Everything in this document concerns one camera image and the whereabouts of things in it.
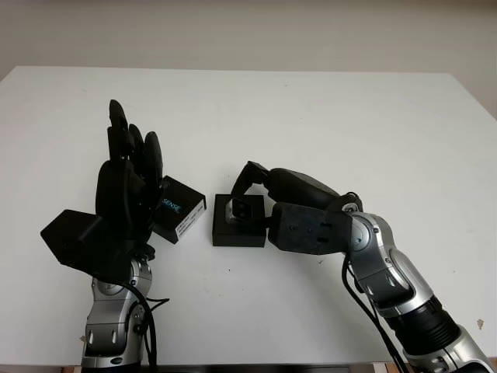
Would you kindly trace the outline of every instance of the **wire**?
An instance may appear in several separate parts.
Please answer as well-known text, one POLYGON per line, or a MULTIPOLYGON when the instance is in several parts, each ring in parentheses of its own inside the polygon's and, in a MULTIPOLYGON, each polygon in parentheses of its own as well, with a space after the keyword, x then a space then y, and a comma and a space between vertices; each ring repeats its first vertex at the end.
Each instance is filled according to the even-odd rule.
POLYGON ((167 303, 170 301, 169 298, 163 298, 163 299, 153 299, 153 298, 147 298, 147 300, 149 302, 156 302, 157 305, 154 305, 152 308, 151 308, 151 311, 153 312, 155 309, 159 308, 161 305, 163 305, 164 303, 167 303))
POLYGON ((145 334, 143 336, 143 339, 145 341, 145 350, 147 350, 147 356, 150 355, 150 347, 148 346, 148 336, 145 334))
POLYGON ((155 322, 154 322, 154 316, 152 315, 152 310, 150 309, 150 306, 147 303, 147 299, 133 285, 124 282, 122 283, 121 286, 131 291, 134 294, 134 296, 137 297, 138 301, 145 310, 144 329, 142 330, 142 333, 146 336, 147 329, 150 330, 150 350, 147 349, 148 364, 150 365, 150 371, 152 373, 156 373, 157 372, 157 335, 155 333, 155 322))
POLYGON ((169 298, 163 298, 163 299, 147 298, 147 300, 148 300, 149 302, 163 302, 163 301, 168 302, 168 301, 169 301, 169 298))
POLYGON ((350 262, 349 255, 346 254, 345 259, 343 260, 343 265, 342 265, 343 286, 345 286, 345 289, 349 292, 350 296, 354 299, 354 301, 356 301, 356 303, 359 305, 359 307, 361 307, 361 309, 366 313, 366 315, 370 318, 370 320, 373 322, 373 324, 378 329, 378 332, 380 333, 381 338, 383 339, 385 345, 387 346, 388 353, 394 359, 394 363, 397 366, 397 369, 401 373, 408 373, 409 370, 405 366, 405 363, 402 360, 400 354, 398 353, 394 344, 391 342, 387 333, 384 331, 383 327, 381 326, 380 320, 377 317, 376 310, 374 309, 374 307, 373 307, 373 309, 374 309, 375 315, 367 308, 366 304, 360 300, 359 296, 350 287, 350 284, 347 281, 347 270, 350 270, 349 269, 349 262, 350 262))

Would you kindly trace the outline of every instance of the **black box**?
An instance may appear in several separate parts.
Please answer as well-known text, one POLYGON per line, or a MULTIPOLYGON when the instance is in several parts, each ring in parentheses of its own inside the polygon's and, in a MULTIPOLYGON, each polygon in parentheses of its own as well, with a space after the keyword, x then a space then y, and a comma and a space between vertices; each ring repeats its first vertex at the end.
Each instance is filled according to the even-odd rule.
MULTIPOLYGON (((263 226, 226 222, 226 204, 231 198, 229 194, 216 194, 212 244, 214 246, 264 247, 266 228, 263 226)), ((250 204, 253 219, 263 219, 266 216, 263 196, 246 195, 238 198, 250 204)))
POLYGON ((154 214, 154 232, 172 243, 177 243, 189 227, 207 209, 205 196, 174 180, 169 183, 161 207, 154 214))

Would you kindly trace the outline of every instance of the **silver robot arm segment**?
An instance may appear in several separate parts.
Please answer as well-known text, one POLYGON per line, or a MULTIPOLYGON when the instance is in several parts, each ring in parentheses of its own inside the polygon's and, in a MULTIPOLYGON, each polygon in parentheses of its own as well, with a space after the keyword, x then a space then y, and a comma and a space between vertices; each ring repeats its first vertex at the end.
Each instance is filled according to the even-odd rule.
MULTIPOLYGON (((152 284, 145 260, 131 262, 130 285, 144 297, 152 284)), ((92 279, 93 306, 85 328, 83 371, 140 371, 143 355, 141 325, 145 312, 129 290, 92 279)))
POLYGON ((409 364, 423 373, 497 373, 457 325, 379 216, 354 211, 350 263, 378 314, 394 330, 409 364))

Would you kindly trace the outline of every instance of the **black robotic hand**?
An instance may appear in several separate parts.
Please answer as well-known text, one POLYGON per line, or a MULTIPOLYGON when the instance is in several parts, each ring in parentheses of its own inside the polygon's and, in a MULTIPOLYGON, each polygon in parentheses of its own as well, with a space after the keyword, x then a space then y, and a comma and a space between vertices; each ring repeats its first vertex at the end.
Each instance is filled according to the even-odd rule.
POLYGON ((313 255, 348 249, 352 218, 347 213, 363 210, 357 194, 348 192, 341 196, 303 173, 281 168, 269 171, 258 163, 248 162, 231 190, 233 199, 226 209, 227 221, 260 224, 251 221, 250 206, 240 200, 254 183, 262 184, 276 202, 272 216, 264 224, 269 228, 269 241, 278 249, 313 255))
POLYGON ((143 141, 128 126, 122 106, 111 100, 107 128, 109 160, 96 188, 96 213, 64 210, 41 236, 59 262, 111 284, 130 276, 133 257, 154 259, 147 244, 152 218, 167 185, 162 181, 162 155, 155 132, 143 141))

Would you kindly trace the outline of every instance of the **robotic arm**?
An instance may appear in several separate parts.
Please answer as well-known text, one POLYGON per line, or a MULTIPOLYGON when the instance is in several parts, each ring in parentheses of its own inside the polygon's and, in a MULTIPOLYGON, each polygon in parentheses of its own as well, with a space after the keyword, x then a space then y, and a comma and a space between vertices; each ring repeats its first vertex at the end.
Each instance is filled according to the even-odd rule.
MULTIPOLYGON (((363 212, 355 193, 340 196, 302 173, 269 171, 248 162, 231 192, 235 201, 231 205, 239 203, 237 197, 253 183, 263 184, 276 201, 267 226, 268 239, 278 249, 314 255, 345 254, 344 285, 379 329, 400 371, 406 371, 405 365, 395 356, 398 353, 376 314, 394 330, 407 361, 416 371, 497 372, 467 331, 443 309, 408 257, 395 247, 388 223, 363 212), (348 285, 349 266, 356 288, 368 297, 374 314, 348 285)), ((236 218, 250 224, 250 218, 236 218)))
POLYGON ((109 117, 109 160, 99 172, 96 214, 65 210, 41 236, 61 264, 93 276, 82 370, 138 372, 145 342, 155 371, 155 324, 145 299, 152 282, 148 261, 155 250, 147 241, 168 185, 162 180, 157 135, 150 132, 143 141, 115 100, 109 117))

